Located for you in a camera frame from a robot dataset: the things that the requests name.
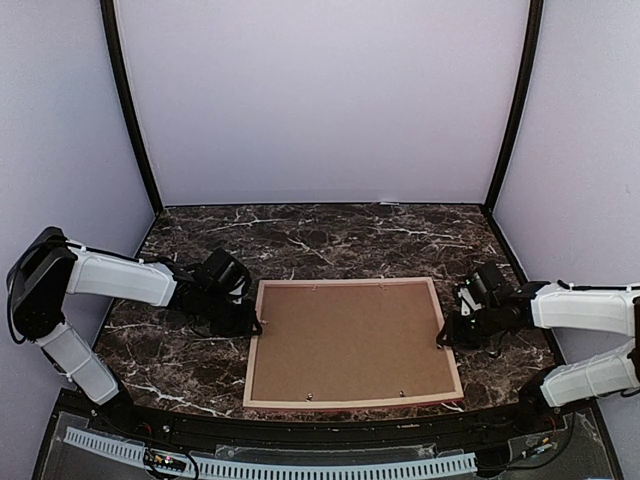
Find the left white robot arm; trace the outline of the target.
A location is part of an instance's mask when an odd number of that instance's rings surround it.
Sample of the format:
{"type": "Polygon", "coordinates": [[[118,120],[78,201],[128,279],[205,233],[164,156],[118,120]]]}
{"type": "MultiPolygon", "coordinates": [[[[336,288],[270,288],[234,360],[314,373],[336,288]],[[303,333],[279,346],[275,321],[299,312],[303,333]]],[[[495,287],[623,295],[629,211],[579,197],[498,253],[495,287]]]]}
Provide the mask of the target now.
{"type": "Polygon", "coordinates": [[[37,345],[94,405],[103,406],[107,425],[131,436],[141,427],[140,412],[65,315],[69,298],[144,304],[201,320],[218,337],[250,337],[262,332],[247,297],[251,287],[248,269],[222,248],[182,266],[167,257],[144,260],[90,247],[50,226],[6,274],[6,319],[15,343],[37,345]]]}

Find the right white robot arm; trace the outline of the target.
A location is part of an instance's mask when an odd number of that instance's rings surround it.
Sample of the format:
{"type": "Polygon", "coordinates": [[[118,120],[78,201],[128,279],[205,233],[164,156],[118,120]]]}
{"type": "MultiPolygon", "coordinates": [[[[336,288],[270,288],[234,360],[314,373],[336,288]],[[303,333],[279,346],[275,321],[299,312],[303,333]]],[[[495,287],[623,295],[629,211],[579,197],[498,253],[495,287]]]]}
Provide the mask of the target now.
{"type": "Polygon", "coordinates": [[[521,434],[534,432],[559,408],[578,400],[639,392],[639,286],[584,286],[536,281],[518,288],[468,280],[455,288],[459,307],[436,337],[439,347],[480,349],[491,337],[521,330],[582,330],[627,342],[588,359],[547,369],[521,390],[510,413],[521,434]]]}

